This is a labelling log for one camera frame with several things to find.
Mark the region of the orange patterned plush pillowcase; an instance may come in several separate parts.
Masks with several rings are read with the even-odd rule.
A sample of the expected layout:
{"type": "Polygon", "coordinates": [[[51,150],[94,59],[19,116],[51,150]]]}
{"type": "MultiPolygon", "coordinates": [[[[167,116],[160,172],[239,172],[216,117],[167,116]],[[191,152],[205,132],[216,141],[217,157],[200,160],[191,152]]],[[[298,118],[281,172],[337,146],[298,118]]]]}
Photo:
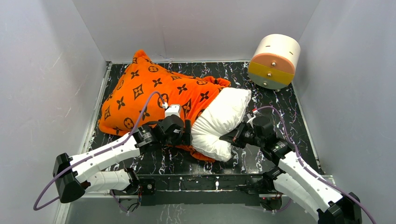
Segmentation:
{"type": "Polygon", "coordinates": [[[101,107],[98,128],[110,135],[123,136],[137,124],[164,119],[162,105],[181,106],[181,119],[194,123],[230,81],[206,76],[187,76],[151,62],[143,50],[132,63],[101,107]]]}

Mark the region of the white pillow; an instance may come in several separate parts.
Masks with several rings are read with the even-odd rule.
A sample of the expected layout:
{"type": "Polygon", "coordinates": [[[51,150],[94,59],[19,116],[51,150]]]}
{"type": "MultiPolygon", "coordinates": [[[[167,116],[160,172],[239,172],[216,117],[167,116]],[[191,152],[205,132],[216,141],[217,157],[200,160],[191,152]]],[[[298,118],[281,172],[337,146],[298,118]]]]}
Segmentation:
{"type": "Polygon", "coordinates": [[[192,148],[216,161],[230,160],[232,146],[220,137],[243,121],[250,100],[250,90],[231,87],[221,90],[193,123],[192,148]]]}

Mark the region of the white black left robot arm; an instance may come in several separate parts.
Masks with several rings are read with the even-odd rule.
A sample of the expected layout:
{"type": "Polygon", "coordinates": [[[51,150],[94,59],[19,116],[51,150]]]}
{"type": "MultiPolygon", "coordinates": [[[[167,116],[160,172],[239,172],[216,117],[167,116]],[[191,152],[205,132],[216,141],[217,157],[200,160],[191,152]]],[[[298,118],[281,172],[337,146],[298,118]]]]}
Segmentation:
{"type": "Polygon", "coordinates": [[[170,115],[160,121],[147,122],[88,153],[74,156],[60,154],[53,171],[59,200],[70,203],[87,192],[101,190],[135,194],[141,188],[141,182],[132,168],[120,171],[105,169],[163,146],[187,146],[191,142],[191,121],[170,115]]]}

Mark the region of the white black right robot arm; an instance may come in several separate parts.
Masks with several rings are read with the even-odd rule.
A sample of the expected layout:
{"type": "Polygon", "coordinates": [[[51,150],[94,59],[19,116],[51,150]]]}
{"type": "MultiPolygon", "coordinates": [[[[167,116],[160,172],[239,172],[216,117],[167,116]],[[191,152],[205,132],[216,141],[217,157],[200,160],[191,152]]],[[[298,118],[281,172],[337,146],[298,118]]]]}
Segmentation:
{"type": "Polygon", "coordinates": [[[354,193],[342,193],[304,161],[286,140],[278,138],[266,117],[254,117],[220,137],[232,146],[247,144],[260,148],[275,167],[262,174],[256,189],[283,193],[298,203],[318,224],[361,224],[359,198],[354,193]]]}

